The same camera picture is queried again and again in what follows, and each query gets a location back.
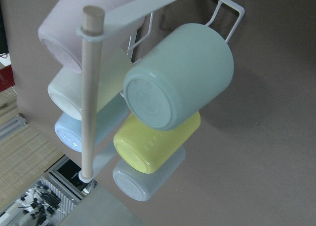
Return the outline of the green cup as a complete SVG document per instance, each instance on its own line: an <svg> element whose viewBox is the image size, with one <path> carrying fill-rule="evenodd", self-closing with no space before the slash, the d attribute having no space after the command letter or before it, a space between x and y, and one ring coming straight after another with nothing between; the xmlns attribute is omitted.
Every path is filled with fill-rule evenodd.
<svg viewBox="0 0 316 226"><path fill-rule="evenodd" d="M234 73L232 52L212 28L178 27L127 73L131 112L147 126L171 130L222 93Z"/></svg>

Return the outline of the yellow cup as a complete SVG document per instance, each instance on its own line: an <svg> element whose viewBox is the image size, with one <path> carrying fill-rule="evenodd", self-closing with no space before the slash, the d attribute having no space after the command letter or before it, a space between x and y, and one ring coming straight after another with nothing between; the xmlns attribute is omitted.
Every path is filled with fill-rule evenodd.
<svg viewBox="0 0 316 226"><path fill-rule="evenodd" d="M151 174L157 171L199 128L196 112L178 127L168 131L150 128L131 114L114 136L120 157L135 170Z"/></svg>

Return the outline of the grey cup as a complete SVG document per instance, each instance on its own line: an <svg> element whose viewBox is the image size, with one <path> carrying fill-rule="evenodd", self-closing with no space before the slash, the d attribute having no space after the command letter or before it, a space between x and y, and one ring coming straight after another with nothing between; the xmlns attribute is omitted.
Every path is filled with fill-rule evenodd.
<svg viewBox="0 0 316 226"><path fill-rule="evenodd" d="M130 198L137 201L147 201L173 174L185 157L185 148L180 147L152 174L139 172L121 159L113 169L113 179L118 188Z"/></svg>

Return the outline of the light blue cup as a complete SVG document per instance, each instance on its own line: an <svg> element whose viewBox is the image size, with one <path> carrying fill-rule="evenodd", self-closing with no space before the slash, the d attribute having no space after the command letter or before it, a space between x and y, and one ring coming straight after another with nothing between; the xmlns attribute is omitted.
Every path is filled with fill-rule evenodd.
<svg viewBox="0 0 316 226"><path fill-rule="evenodd" d="M95 145L99 145L126 117L128 107L121 95L114 97L97 114ZM69 148L82 152L81 121L63 113L54 126L58 138Z"/></svg>

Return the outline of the cream white cup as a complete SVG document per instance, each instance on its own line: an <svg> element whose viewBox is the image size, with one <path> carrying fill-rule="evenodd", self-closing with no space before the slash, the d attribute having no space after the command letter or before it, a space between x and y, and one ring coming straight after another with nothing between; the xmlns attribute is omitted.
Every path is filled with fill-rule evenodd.
<svg viewBox="0 0 316 226"><path fill-rule="evenodd" d="M123 89L126 73L133 64L121 48L111 54L100 68L97 111L100 111ZM63 67L48 86L55 105L70 117L81 120L81 74Z"/></svg>

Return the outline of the pink cup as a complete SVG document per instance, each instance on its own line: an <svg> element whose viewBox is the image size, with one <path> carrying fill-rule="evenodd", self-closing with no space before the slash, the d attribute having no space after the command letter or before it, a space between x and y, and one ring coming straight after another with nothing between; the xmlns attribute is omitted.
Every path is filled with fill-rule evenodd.
<svg viewBox="0 0 316 226"><path fill-rule="evenodd" d="M82 25L82 9L87 5L105 12L133 0L59 0L38 29L41 43L64 67L81 73L81 43L76 29Z"/></svg>

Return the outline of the red cylindrical container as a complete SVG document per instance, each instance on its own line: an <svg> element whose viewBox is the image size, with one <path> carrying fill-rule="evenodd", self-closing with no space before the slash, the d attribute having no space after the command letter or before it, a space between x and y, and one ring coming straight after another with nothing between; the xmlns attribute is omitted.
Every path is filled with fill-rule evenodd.
<svg viewBox="0 0 316 226"><path fill-rule="evenodd" d="M0 92L15 85L12 66L8 65L0 70Z"/></svg>

